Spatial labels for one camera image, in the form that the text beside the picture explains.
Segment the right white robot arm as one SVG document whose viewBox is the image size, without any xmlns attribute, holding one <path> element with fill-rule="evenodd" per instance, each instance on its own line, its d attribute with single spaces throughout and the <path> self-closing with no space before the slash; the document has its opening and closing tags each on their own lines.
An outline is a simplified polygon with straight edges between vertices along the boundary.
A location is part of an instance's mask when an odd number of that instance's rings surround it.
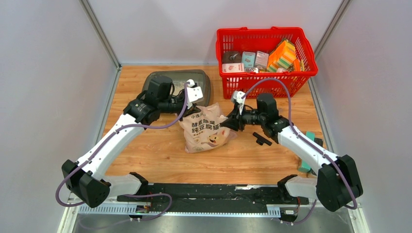
<svg viewBox="0 0 412 233">
<path fill-rule="evenodd" d="M 277 197 L 281 202 L 305 197 L 318 200 L 331 212 L 348 207 L 350 202 L 357 207 L 356 199 L 363 195 L 363 187 L 352 157 L 338 156 L 310 140 L 279 114 L 271 94 L 259 94 L 257 108 L 251 110 L 245 108 L 245 93 L 241 91 L 235 91 L 231 101 L 234 109 L 221 126 L 243 131 L 246 125 L 258 125 L 268 138 L 291 150 L 314 171 L 314 178 L 289 175 L 280 180 Z"/>
</svg>

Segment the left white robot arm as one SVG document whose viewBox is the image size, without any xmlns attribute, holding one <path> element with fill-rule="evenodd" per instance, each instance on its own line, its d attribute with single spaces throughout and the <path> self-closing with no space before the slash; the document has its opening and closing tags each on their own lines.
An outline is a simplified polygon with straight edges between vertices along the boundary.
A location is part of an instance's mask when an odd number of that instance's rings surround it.
<svg viewBox="0 0 412 233">
<path fill-rule="evenodd" d="M 137 173 L 124 176 L 106 176 L 105 173 L 127 145 L 146 129 L 161 130 L 172 126 L 204 97 L 201 87 L 192 79 L 184 83 L 176 96 L 173 90 L 171 78 L 152 78 L 147 89 L 127 104 L 115 125 L 92 149 L 75 162 L 66 160 L 63 163 L 64 179 L 55 192 L 56 201 L 61 206 L 76 206 L 60 199 L 63 186 L 75 194 L 81 204 L 91 208 L 117 196 L 145 200 L 149 189 Z"/>
</svg>

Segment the pink cat litter bag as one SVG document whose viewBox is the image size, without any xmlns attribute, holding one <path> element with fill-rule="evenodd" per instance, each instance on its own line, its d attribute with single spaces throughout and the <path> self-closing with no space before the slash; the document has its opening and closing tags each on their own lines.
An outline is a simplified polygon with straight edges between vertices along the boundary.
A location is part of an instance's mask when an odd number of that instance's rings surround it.
<svg viewBox="0 0 412 233">
<path fill-rule="evenodd" d="M 179 122 L 185 137 L 185 152 L 197 153 L 213 150 L 235 139 L 237 134 L 222 122 L 227 120 L 218 103 L 204 107 L 200 112 L 188 115 Z"/>
</svg>

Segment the black bag clip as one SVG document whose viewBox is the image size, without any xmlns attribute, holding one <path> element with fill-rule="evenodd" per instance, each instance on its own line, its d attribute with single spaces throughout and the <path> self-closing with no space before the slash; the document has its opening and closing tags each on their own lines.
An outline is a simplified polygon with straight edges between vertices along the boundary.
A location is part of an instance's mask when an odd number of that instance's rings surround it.
<svg viewBox="0 0 412 233">
<path fill-rule="evenodd" d="M 272 142 L 263 137 L 262 135 L 258 134 L 257 132 L 253 132 L 252 134 L 256 138 L 256 143 L 263 146 L 264 144 L 271 146 Z"/>
</svg>

